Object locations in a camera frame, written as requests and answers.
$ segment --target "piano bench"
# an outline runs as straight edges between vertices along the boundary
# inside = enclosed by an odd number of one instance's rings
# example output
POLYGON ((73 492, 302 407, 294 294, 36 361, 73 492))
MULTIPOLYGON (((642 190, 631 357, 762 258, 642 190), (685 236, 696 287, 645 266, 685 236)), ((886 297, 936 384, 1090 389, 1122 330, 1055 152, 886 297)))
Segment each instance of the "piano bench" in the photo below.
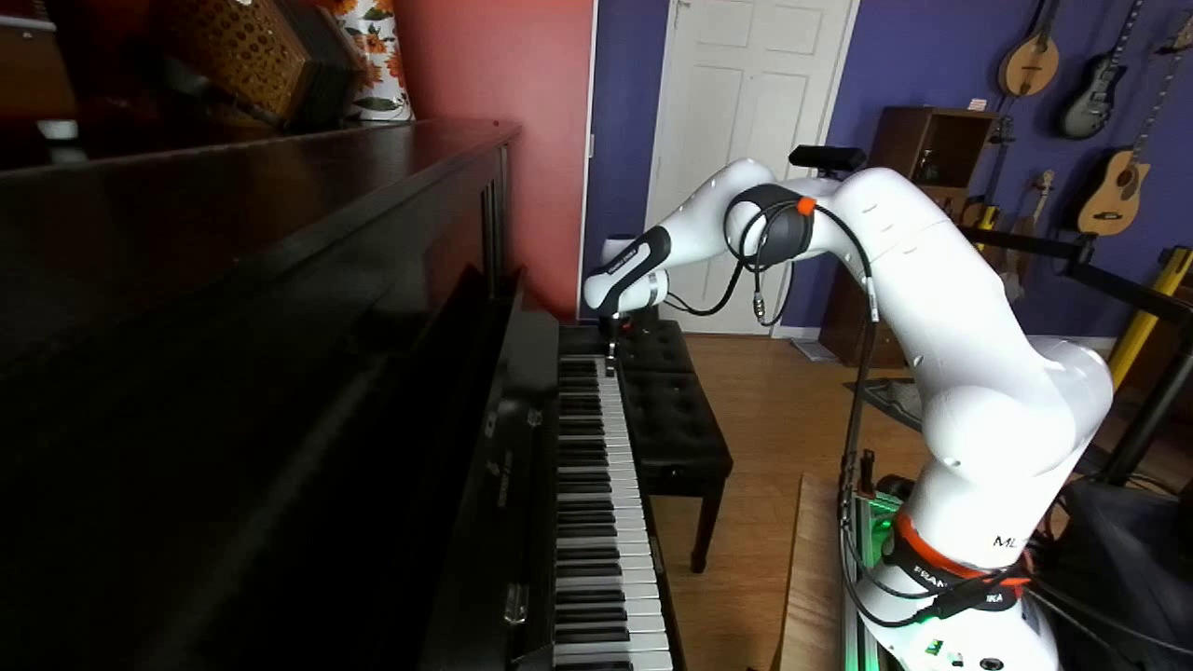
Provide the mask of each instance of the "piano bench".
POLYGON ((700 572, 733 458, 685 357, 678 324, 654 319, 621 329, 618 372, 642 489, 649 497, 700 497, 696 548, 688 558, 700 572))

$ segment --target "red wall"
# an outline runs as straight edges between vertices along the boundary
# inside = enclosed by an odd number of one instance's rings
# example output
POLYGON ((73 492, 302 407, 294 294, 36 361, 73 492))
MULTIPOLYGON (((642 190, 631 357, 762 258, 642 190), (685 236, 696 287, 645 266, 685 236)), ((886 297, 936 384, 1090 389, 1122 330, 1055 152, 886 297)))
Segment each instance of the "red wall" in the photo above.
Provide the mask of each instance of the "red wall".
POLYGON ((511 120, 511 252, 560 315, 577 303, 593 0, 400 0, 421 120, 511 120))

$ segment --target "upright piano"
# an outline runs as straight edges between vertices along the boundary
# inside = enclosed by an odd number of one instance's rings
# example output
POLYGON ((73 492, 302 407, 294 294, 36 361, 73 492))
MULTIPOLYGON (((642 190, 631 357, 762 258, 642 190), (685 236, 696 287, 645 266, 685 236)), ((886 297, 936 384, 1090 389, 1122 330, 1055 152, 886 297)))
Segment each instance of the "upright piano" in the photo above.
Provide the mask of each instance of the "upright piano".
POLYGON ((508 124, 0 171, 0 667, 683 667, 508 124))

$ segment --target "robotic arm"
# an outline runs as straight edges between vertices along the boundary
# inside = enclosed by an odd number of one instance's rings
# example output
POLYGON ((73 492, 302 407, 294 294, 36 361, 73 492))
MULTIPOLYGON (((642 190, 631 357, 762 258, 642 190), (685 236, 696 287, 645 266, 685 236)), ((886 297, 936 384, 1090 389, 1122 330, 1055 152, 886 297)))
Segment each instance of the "robotic arm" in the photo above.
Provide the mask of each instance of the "robotic arm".
POLYGON ((922 392, 928 464, 893 548, 849 591, 911 671, 1057 667, 1045 612, 1015 576, 1031 528, 1112 411, 1096 349, 1029 340, 974 243, 886 169, 774 182, 738 161, 585 278, 618 315, 666 297, 666 268, 733 252, 748 268, 830 252, 870 287, 922 392))

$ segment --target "blue wall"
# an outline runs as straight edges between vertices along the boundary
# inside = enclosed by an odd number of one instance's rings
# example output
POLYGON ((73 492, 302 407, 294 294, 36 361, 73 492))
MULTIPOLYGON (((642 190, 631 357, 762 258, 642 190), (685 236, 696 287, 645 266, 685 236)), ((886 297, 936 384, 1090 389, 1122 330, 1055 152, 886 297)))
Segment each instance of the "blue wall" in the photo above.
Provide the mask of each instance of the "blue wall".
MULTIPOLYGON (((1051 115, 1082 84, 1082 67, 1106 52, 1117 38, 1128 0, 1057 0, 1055 44, 1061 52, 1057 79, 1010 108, 1015 146, 995 190, 998 210, 1015 210, 1029 177, 1045 169, 1055 171, 1055 197, 1049 210, 1049 236, 1074 237, 1074 200, 1090 192, 1090 182, 1105 177, 1105 156, 1115 146, 1132 146, 1148 104, 1161 89, 1169 58, 1151 57, 1169 38, 1174 21, 1193 12, 1193 0, 1146 0, 1132 39, 1125 44, 1125 79, 1117 83, 1115 120, 1090 141, 1051 133, 1051 115)), ((661 83, 666 0, 601 0, 595 33, 595 161, 593 161, 593 210, 616 197, 616 220, 588 220, 585 268, 595 266, 595 246, 606 236, 642 230, 645 182, 649 182, 649 139, 654 95, 661 83), (613 169, 621 175, 618 190, 605 185, 605 146, 621 146, 621 161, 613 169)), ((998 100, 998 63, 1024 38, 1036 0, 862 0, 852 44, 830 120, 830 146, 870 146, 875 120, 886 104, 932 104, 964 108, 968 95, 998 100)), ((1148 283, 1161 268, 1161 252, 1178 243, 1193 243, 1193 57, 1181 67, 1169 100, 1148 141, 1148 177, 1140 192, 1140 216, 1128 230, 1100 237, 1091 262, 1125 278, 1148 283)), ((974 192, 989 185, 995 147, 985 152, 974 175, 974 192)), ((788 324, 819 324, 830 262, 806 266, 788 303, 788 324)), ((1029 330, 1082 330, 1117 335, 1128 307, 1106 297, 1070 274, 1051 272, 1057 262, 1045 262, 1029 294, 1015 303, 1029 330)))

